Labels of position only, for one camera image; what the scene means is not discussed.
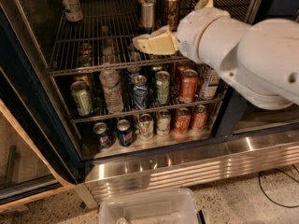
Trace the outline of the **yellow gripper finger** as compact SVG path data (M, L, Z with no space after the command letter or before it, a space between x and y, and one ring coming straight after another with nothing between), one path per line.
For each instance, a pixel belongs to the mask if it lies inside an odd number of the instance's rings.
M137 50L147 54L173 55L178 51L177 34L173 33L168 25L150 35L136 36L132 42Z
M214 7L214 1L213 0L199 0L194 9L197 10L197 9L204 8L204 7Z

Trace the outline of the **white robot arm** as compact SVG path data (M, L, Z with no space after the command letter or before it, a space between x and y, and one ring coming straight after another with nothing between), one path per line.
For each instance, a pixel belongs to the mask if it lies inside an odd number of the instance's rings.
M133 39L147 54L180 52L205 63L253 105L279 110L299 105L299 23L270 19L254 25L237 21L200 0L175 32L164 26Z

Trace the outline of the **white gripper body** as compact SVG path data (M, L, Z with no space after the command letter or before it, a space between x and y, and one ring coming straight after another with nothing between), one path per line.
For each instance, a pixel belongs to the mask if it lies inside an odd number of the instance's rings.
M220 18L230 18L230 14L215 7L196 9L183 18L178 25L177 39L180 53L193 62L199 63L200 40L207 28Z

